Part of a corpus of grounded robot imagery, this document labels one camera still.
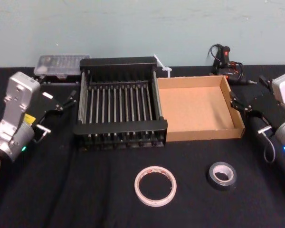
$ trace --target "open cardboard tray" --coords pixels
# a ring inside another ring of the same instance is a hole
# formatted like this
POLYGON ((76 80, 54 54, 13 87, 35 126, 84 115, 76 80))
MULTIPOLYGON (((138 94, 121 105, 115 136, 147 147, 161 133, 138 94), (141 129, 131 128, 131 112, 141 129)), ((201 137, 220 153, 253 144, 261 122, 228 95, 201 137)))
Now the open cardboard tray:
POLYGON ((231 108, 224 76, 158 78, 167 142, 241 138, 245 126, 231 108))

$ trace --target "clear plastic case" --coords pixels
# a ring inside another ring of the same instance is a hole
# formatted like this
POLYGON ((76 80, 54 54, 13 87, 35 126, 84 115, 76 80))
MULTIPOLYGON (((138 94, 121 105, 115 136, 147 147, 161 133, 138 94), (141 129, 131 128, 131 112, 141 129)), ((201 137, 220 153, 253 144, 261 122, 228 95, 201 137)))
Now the clear plastic case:
POLYGON ((34 69, 34 74, 57 76, 59 79, 80 75, 79 63, 84 58, 90 58, 90 55, 42 55, 34 69))

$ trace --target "black dish rack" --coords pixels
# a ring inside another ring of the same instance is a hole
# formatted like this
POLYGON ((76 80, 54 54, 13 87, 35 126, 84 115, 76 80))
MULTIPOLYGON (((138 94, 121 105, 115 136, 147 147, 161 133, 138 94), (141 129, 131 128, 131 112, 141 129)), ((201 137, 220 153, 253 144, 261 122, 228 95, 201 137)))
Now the black dish rack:
POLYGON ((90 58, 80 61, 81 87, 74 134, 80 146, 164 146, 154 57, 90 58))

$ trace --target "electrical tape roll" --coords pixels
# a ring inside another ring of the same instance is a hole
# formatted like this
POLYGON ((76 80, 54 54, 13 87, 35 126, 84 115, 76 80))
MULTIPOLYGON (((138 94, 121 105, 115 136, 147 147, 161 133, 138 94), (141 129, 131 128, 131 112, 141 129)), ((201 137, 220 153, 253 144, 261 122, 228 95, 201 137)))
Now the electrical tape roll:
POLYGON ((171 202, 171 200, 175 196, 176 180, 175 180, 173 174, 169 170, 167 170, 163 167, 159 167, 159 166, 150 166, 150 167, 143 169, 142 171, 140 171, 138 173, 138 175, 135 178, 134 189, 135 189, 135 193, 136 193, 137 197, 139 198, 139 200, 142 203, 144 203, 145 205, 150 206, 150 207, 161 207, 161 206, 164 206, 164 205, 168 204, 169 202, 171 202), (139 189, 139 183, 140 183, 141 179, 145 175, 152 173, 152 172, 161 173, 161 174, 165 175, 171 181, 171 192, 169 193, 169 195, 167 197, 160 199, 160 200, 153 200, 153 199, 149 199, 149 198, 145 197, 141 193, 141 191, 139 189))
POLYGON ((210 184, 218 190, 231 190, 236 187, 237 173, 235 169, 225 162, 217 162, 211 165, 208 172, 208 180, 210 184), (216 173, 225 174, 228 179, 220 179, 216 173))

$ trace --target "white tape roll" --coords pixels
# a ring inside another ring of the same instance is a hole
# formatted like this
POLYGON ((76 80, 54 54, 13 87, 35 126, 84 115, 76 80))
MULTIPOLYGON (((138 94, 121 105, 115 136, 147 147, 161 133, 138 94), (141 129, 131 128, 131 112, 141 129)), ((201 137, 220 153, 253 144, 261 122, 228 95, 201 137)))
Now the white tape roll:
POLYGON ((150 167, 145 168, 142 171, 140 171, 139 174, 136 176, 135 182, 134 182, 134 188, 135 188, 135 192, 136 192, 137 197, 145 205, 148 205, 150 207, 161 207, 161 206, 168 204, 173 199, 173 197, 175 196, 176 180, 175 180, 173 174, 169 170, 167 170, 163 167, 159 167, 159 166, 150 166, 150 167), (169 193, 169 195, 167 197, 160 199, 160 200, 153 200, 153 199, 149 199, 149 198, 145 197, 141 193, 141 191, 139 189, 139 183, 140 183, 141 179, 145 175, 152 173, 152 172, 161 173, 161 174, 165 175, 166 177, 168 177, 168 179, 171 181, 172 189, 171 189, 171 192, 169 193))

